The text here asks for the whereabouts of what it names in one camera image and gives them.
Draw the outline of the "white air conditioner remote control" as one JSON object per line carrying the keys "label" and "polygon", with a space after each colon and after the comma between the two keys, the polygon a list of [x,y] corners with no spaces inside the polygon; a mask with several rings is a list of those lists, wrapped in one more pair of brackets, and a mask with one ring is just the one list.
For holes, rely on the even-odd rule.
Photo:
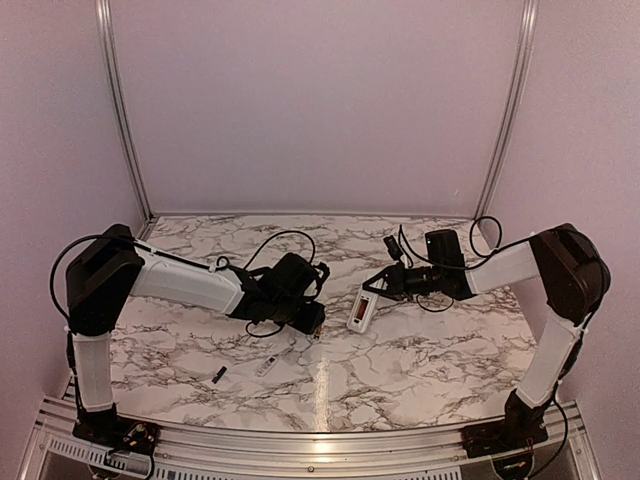
{"label": "white air conditioner remote control", "polygon": [[373,318],[378,295],[360,288],[346,323],[346,327],[356,333],[364,333]]}

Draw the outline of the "white remote battery cover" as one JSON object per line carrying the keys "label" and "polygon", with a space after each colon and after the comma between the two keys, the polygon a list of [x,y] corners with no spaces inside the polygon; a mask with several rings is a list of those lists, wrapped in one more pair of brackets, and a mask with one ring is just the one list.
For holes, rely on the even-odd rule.
{"label": "white remote battery cover", "polygon": [[274,365],[277,363],[278,358],[276,356],[270,356],[267,359],[265,359],[254,371],[254,374],[256,377],[264,377],[266,376],[270,370],[274,367]]}

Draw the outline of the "dark blue battery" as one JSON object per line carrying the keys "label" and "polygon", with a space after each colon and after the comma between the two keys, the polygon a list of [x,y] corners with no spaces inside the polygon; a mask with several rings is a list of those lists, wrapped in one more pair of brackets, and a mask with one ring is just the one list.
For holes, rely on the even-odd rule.
{"label": "dark blue battery", "polygon": [[215,374],[215,376],[212,378],[213,384],[217,384],[221,380],[223,375],[226,373],[226,371],[227,371],[227,367],[226,366],[222,366],[218,370],[218,372]]}

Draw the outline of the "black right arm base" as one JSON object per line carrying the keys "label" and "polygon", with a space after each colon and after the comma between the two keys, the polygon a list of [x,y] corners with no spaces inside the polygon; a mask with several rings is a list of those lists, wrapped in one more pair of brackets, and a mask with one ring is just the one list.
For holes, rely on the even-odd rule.
{"label": "black right arm base", "polygon": [[466,426],[461,430],[467,456],[477,458],[504,453],[546,441],[548,433],[543,419],[550,404],[548,399],[531,408],[513,390],[507,398],[502,420]]}

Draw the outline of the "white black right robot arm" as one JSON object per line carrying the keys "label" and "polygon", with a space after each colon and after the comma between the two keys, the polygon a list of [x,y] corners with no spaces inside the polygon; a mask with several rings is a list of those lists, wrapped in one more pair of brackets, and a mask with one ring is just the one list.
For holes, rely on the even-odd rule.
{"label": "white black right robot arm", "polygon": [[546,405],[611,285],[609,267],[593,241],[563,223],[498,248],[475,264],[465,260],[453,229],[428,232],[425,241],[424,266],[409,268],[400,259],[398,240],[386,238],[394,262],[365,280],[363,290],[393,301],[437,293],[463,302],[504,288],[538,285],[545,324],[515,396],[530,410]]}

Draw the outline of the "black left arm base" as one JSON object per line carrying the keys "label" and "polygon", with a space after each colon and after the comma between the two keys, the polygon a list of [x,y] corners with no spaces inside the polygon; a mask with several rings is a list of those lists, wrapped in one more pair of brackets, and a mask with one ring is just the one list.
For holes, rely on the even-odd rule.
{"label": "black left arm base", "polygon": [[159,425],[120,416],[115,404],[106,410],[89,412],[76,397],[75,438],[108,447],[114,452],[133,452],[150,456],[155,452]]}

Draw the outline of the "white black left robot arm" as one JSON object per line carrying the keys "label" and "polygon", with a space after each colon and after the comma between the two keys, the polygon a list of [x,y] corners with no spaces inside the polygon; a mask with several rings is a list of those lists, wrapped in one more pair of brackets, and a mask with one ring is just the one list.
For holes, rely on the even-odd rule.
{"label": "white black left robot arm", "polygon": [[213,266],[170,254],[114,224],[87,236],[65,272],[67,328],[86,426],[106,445],[125,438],[126,423],[111,410],[110,341],[131,297],[152,297],[214,311],[257,325],[271,321],[309,335],[324,322],[317,297],[329,267],[287,253],[272,267]]}

